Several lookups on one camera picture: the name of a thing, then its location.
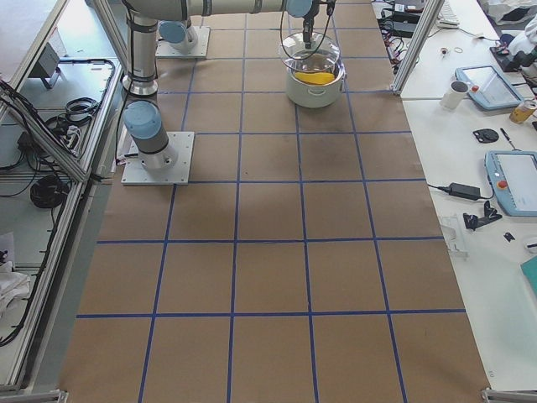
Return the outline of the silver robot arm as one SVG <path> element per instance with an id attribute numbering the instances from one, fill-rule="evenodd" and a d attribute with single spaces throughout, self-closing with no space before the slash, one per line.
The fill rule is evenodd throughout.
<path id="1" fill-rule="evenodd" d="M 181 53 L 190 52 L 198 42 L 198 34 L 189 19 L 183 22 L 161 21 L 159 23 L 159 34 L 164 41 Z"/>
<path id="2" fill-rule="evenodd" d="M 318 1 L 124 1 L 128 26 L 128 76 L 123 87 L 135 97 L 151 97 L 158 90 L 157 37 L 186 54 L 198 42 L 192 16 L 282 12 L 303 18 L 303 33 L 311 46 Z"/>

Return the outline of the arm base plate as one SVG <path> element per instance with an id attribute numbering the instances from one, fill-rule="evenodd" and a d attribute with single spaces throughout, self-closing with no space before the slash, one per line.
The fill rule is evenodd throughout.
<path id="1" fill-rule="evenodd" d="M 211 29 L 207 26 L 164 25 L 159 28 L 156 57 L 160 59 L 205 59 Z"/>
<path id="2" fill-rule="evenodd" d="M 131 141 L 134 157 L 126 159 L 122 184 L 125 186 L 187 185 L 195 142 L 194 132 L 168 132 L 166 148 L 157 154 L 145 154 Z"/>

